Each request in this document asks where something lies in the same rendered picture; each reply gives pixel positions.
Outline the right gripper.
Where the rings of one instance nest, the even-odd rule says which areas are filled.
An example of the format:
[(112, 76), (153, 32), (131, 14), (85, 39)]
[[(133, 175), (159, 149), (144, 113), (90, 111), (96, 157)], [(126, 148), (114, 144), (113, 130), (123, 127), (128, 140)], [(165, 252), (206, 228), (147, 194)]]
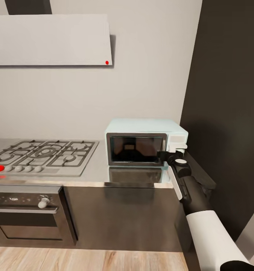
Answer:
[(170, 158), (172, 156), (183, 157), (183, 154), (181, 151), (176, 151), (175, 153), (170, 153), (168, 151), (157, 150), (157, 157), (160, 158), (160, 161), (168, 161), (168, 158)]

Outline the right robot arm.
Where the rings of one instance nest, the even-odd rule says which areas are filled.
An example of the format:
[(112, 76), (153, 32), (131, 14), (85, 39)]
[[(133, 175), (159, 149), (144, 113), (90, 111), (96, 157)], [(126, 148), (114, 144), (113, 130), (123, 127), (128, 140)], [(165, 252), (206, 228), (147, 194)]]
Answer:
[(157, 150), (157, 157), (169, 165), (168, 173), (183, 204), (201, 271), (254, 271), (207, 200), (205, 188), (191, 176), (182, 152), (176, 149), (187, 149), (187, 145), (170, 143), (168, 151)]

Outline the microwave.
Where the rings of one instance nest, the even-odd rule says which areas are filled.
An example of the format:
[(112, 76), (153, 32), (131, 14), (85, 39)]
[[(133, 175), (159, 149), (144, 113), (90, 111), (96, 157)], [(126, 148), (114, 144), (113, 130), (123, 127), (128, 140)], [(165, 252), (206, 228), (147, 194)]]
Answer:
[[(105, 131), (108, 166), (168, 167), (157, 150), (168, 151), (170, 143), (187, 144), (188, 132), (172, 119), (113, 118)], [(184, 154), (185, 149), (176, 149)]]

